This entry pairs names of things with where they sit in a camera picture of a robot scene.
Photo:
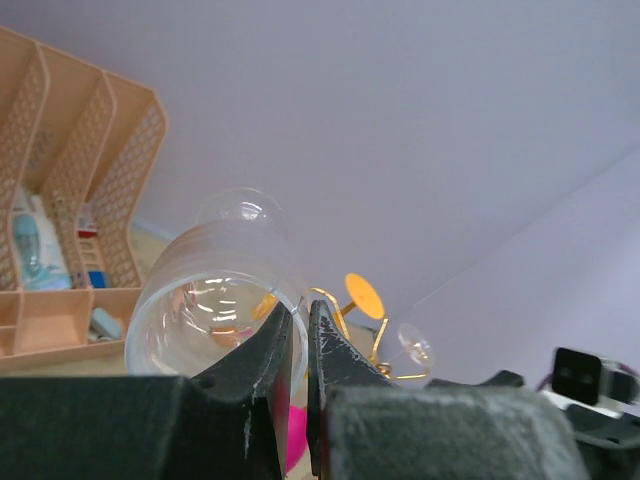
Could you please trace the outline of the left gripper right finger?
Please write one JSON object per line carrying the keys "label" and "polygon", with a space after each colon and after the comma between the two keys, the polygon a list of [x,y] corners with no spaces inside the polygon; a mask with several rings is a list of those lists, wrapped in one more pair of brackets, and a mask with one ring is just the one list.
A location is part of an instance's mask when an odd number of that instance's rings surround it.
{"label": "left gripper right finger", "polygon": [[587,479],[561,412],[505,386],[402,388],[338,330],[309,316],[307,441],[320,479]]}

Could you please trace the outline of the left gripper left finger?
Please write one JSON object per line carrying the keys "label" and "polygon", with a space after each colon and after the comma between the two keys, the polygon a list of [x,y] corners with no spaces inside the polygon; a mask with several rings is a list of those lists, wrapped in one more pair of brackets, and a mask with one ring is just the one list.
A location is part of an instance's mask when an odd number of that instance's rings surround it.
{"label": "left gripper left finger", "polygon": [[5,479],[281,479],[292,315],[193,378],[7,377]]}

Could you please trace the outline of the pink plastic wine glass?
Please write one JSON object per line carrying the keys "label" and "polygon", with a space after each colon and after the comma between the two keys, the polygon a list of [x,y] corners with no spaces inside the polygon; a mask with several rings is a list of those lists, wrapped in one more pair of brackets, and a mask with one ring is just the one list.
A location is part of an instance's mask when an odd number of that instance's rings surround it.
{"label": "pink plastic wine glass", "polygon": [[307,448],[306,429],[306,409],[291,405],[288,416],[286,473],[298,464]]}

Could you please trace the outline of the clear champagne flute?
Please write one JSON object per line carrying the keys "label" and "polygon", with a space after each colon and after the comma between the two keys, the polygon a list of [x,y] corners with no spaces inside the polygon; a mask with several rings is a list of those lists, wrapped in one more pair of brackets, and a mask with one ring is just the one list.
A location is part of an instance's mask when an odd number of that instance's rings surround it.
{"label": "clear champagne flute", "polygon": [[391,362],[406,356],[418,366],[425,369],[431,368],[434,362],[432,345],[418,327],[409,323],[402,323],[398,328],[397,337],[400,349],[391,356]]}

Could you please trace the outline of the yellow plastic wine glass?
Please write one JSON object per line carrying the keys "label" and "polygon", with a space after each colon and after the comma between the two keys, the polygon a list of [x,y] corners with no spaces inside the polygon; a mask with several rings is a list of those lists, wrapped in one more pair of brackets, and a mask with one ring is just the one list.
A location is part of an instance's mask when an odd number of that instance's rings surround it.
{"label": "yellow plastic wine glass", "polygon": [[371,319],[385,318],[386,312],[382,299],[368,280],[357,273],[350,272],[345,276],[344,283],[351,301],[338,310],[341,315],[345,316],[354,308],[358,308]]}

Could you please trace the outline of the clear wine glass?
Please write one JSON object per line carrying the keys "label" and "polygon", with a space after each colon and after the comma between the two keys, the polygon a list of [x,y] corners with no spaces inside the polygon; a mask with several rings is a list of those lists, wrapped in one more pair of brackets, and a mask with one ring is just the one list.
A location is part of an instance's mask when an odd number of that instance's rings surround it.
{"label": "clear wine glass", "polygon": [[217,194],[151,268],[127,329],[126,369],[194,377],[253,337],[277,305],[292,316],[296,393],[308,365],[310,300],[284,214],[256,189]]}

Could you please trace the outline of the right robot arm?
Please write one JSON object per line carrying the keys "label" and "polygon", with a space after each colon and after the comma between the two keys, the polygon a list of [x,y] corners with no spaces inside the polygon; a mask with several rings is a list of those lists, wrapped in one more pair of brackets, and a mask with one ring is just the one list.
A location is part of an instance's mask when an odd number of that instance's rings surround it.
{"label": "right robot arm", "polygon": [[498,374],[428,388],[415,479],[636,479],[639,419],[534,393]]}

